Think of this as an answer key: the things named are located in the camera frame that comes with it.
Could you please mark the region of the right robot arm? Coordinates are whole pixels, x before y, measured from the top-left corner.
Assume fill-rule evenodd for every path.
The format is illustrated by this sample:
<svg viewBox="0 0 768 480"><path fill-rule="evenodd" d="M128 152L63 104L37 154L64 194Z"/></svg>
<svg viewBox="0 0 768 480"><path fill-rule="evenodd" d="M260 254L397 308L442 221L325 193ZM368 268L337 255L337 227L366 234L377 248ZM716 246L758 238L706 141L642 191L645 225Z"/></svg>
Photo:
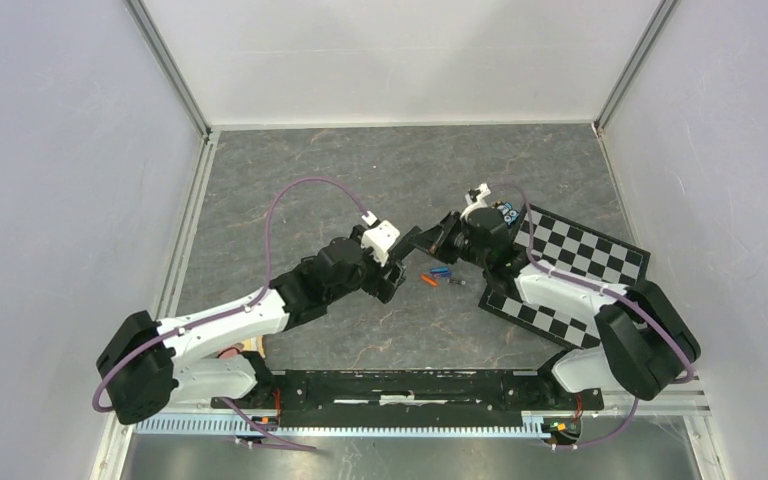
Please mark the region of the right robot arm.
<svg viewBox="0 0 768 480"><path fill-rule="evenodd" d="M698 341L664 291L640 277L644 258L624 244L529 207L515 222L497 207L453 211L411 244L442 263L480 268L483 308L565 346L537 382L551 408L603 387L650 401L696 377Z"/></svg>

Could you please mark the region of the blue battery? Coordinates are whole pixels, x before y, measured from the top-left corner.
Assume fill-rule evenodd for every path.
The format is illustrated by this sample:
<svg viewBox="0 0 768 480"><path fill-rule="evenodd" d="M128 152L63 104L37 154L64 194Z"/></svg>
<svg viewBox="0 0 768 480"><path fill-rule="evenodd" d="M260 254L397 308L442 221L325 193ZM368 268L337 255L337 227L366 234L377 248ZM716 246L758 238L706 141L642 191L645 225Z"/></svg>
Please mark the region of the blue battery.
<svg viewBox="0 0 768 480"><path fill-rule="evenodd" d="M452 275L452 271L449 267L437 267L429 270L429 273L433 277L449 277Z"/></svg>

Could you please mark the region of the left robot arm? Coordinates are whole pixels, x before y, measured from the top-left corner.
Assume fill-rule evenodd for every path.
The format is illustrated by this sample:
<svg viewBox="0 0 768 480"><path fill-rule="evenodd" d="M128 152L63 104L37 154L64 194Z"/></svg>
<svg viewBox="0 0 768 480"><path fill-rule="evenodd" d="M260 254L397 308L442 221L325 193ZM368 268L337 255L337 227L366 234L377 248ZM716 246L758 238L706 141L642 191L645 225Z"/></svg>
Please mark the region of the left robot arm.
<svg viewBox="0 0 768 480"><path fill-rule="evenodd" d="M242 354L221 359L219 352L319 319L357 291L389 302L404 282L404 260L419 232L402 234L387 221L356 226L242 298L159 320L146 310L130 314L96 361L101 383L94 409L132 425L171 404L225 397L266 405L274 394L267 368Z"/></svg>

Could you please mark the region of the orange battery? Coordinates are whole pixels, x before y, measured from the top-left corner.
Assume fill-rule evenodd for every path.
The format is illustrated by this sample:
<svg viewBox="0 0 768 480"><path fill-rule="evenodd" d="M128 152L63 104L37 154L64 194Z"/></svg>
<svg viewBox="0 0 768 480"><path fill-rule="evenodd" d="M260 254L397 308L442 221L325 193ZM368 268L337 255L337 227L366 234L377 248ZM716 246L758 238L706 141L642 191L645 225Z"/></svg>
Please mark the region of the orange battery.
<svg viewBox="0 0 768 480"><path fill-rule="evenodd" d="M432 277L428 276L428 275L421 275L420 278L421 278L422 281L424 281L425 283L427 283L427 284L429 284L429 285L431 285L433 287L437 287L438 286L438 282L435 279L433 279Z"/></svg>

